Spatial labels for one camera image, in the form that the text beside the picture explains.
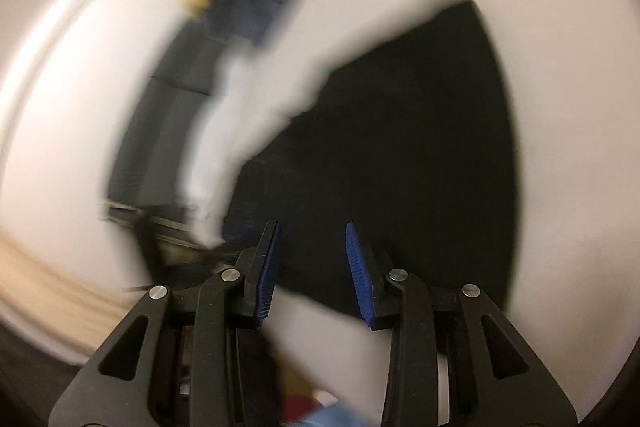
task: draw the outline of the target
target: red object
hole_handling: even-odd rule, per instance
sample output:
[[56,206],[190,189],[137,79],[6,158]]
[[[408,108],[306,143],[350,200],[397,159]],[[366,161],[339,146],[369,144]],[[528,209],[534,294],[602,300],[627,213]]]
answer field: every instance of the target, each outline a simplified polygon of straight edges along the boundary
[[310,396],[287,394],[282,399],[282,421],[283,423],[299,422],[321,407],[322,405]]

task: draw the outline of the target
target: triangular cutout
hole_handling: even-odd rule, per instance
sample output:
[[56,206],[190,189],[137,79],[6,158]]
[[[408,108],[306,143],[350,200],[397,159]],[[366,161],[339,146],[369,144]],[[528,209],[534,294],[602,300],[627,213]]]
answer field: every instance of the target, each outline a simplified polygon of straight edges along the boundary
[[529,365],[494,320],[489,315],[483,315],[480,321],[486,346],[489,349],[494,377],[501,380],[526,373]]
[[133,324],[123,333],[113,349],[100,363],[98,371],[101,374],[121,380],[133,380],[136,376],[136,366],[148,323],[149,319],[145,315],[133,321]]

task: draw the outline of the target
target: metal screw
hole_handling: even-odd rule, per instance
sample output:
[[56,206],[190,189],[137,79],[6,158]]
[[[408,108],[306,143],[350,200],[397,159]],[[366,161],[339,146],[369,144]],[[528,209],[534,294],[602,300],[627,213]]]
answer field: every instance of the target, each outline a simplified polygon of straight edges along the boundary
[[149,297],[152,299],[161,299],[167,294],[166,286],[158,285],[149,290]]
[[221,277],[223,281],[227,281],[227,282],[237,281],[238,278],[240,277],[240,272],[235,268],[229,268],[228,270],[224,270],[222,272]]
[[478,297],[480,295],[480,288],[475,284],[465,284],[462,286],[462,293],[467,297],[471,297],[472,299]]
[[408,273],[402,268],[394,268],[389,272],[389,279],[392,281],[406,281]]

